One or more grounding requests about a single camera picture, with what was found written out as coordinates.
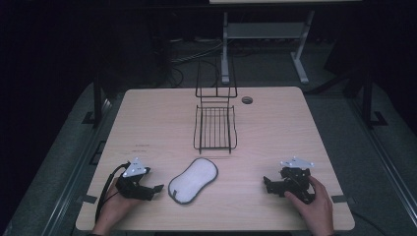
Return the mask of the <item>person's left hand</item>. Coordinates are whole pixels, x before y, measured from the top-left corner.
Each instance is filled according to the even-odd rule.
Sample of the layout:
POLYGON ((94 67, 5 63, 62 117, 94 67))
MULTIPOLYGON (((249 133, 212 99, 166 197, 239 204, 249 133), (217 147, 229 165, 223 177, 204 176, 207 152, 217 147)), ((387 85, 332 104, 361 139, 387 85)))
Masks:
POLYGON ((141 202, 120 195, 115 187, 116 182, 117 178, 113 180, 106 194, 106 201, 91 232, 94 236, 109 236, 112 228, 141 202))

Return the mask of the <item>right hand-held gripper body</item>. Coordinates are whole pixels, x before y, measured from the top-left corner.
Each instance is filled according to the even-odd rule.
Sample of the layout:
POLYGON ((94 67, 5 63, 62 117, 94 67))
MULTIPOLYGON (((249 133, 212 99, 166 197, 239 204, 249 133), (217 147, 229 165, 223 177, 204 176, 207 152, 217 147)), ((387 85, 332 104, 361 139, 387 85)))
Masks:
POLYGON ((294 156, 289 160, 281 161, 280 166, 281 181, 271 181, 266 185, 267 192, 279 195, 281 198, 284 197, 285 192, 290 192, 301 202, 309 205, 315 199, 315 195, 309 192, 310 169, 315 164, 294 156))

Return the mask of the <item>white metal stand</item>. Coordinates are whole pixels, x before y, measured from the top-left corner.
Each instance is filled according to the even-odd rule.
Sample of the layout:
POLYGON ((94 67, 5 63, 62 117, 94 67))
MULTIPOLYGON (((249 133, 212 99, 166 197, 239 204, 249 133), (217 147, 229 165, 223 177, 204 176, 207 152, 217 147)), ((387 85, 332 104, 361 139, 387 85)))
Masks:
POLYGON ((224 85, 231 83, 229 72, 229 45, 233 42, 254 43, 256 46, 283 49, 289 52, 292 65, 302 85, 310 81, 302 64, 302 54, 315 17, 309 11, 304 21, 298 22, 231 22, 223 13, 222 49, 220 55, 220 79, 224 85))

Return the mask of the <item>black metal post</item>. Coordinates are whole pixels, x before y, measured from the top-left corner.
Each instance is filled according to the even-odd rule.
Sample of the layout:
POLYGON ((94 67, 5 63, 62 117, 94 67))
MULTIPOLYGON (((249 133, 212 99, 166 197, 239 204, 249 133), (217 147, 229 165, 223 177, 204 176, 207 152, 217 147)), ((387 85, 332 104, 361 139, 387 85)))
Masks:
POLYGON ((372 70, 367 68, 365 70, 363 79, 363 95, 362 95, 362 119, 369 129, 375 126, 386 126, 387 120, 379 111, 372 110, 373 97, 373 77, 372 70))
POLYGON ((100 75, 97 72, 92 80, 93 88, 93 111, 89 111, 84 119, 83 124, 90 124, 95 129, 102 119, 102 91, 100 84, 100 75))

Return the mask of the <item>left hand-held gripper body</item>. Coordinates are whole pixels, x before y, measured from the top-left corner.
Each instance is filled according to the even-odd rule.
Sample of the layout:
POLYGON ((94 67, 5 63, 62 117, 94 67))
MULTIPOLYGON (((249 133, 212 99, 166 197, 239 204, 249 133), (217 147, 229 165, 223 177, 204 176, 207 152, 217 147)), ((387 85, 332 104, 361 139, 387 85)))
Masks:
POLYGON ((120 175, 116 182, 118 192, 126 199, 151 201, 154 195, 153 188, 140 184, 142 178, 150 171, 145 167, 138 157, 128 163, 126 170, 120 175))

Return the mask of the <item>white sponge pad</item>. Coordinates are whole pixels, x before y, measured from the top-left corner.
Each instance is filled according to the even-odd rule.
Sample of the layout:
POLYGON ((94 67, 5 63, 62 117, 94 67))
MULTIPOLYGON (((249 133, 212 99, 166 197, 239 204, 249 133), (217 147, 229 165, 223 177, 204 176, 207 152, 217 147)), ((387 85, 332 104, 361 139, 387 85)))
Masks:
POLYGON ((180 205, 190 204, 218 174, 216 165, 206 158, 196 158, 184 172, 173 178, 168 185, 171 199, 180 205))

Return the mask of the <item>person's right hand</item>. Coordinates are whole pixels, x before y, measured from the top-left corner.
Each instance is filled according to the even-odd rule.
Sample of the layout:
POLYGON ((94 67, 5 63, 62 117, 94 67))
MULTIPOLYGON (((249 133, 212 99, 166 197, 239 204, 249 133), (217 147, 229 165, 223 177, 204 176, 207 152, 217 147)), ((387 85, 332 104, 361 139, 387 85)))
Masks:
POLYGON ((313 176, 309 177, 309 182, 313 186, 316 195, 310 204, 304 204, 290 192, 285 192, 284 196, 301 214, 313 236, 333 236, 333 208, 327 189, 313 176))

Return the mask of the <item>black wire rack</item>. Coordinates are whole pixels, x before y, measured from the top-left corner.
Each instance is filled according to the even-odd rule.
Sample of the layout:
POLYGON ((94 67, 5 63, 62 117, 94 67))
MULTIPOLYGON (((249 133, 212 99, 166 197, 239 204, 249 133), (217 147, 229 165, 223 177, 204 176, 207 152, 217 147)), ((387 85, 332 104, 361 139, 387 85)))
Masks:
POLYGON ((233 99, 238 96, 236 80, 224 79, 214 68, 212 79, 205 74, 202 61, 198 61, 195 97, 193 146, 199 153, 204 150, 227 150, 237 148, 238 136, 233 99))

